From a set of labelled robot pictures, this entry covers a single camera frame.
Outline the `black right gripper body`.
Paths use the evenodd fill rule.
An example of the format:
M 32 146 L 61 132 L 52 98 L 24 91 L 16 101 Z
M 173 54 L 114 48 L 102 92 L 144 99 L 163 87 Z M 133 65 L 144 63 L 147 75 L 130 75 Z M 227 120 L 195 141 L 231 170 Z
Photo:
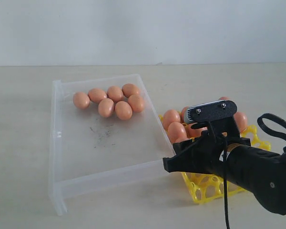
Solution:
M 232 144 L 251 146 L 251 140 L 245 137 L 217 135 L 213 139 L 208 134 L 194 141 L 192 148 L 192 172 L 200 174 L 224 174 L 223 154 Z

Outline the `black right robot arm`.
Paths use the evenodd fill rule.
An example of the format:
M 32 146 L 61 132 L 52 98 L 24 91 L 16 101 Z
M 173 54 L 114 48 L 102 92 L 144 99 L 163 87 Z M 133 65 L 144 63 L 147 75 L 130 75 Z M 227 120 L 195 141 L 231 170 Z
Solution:
M 250 145 L 250 139 L 203 134 L 173 144 L 167 172 L 214 174 L 254 194 L 266 210 L 286 215 L 286 147 L 283 154 Z

